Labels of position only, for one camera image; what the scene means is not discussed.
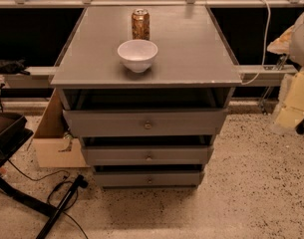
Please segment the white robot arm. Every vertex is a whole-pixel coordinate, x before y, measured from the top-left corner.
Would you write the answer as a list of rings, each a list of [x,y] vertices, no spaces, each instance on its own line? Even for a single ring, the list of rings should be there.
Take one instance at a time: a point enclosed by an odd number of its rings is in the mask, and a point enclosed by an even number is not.
[[[295,23],[267,46],[267,51],[288,55],[301,70],[286,76],[281,83],[279,104],[275,109],[272,130],[277,133],[301,131],[304,120],[304,12]]]

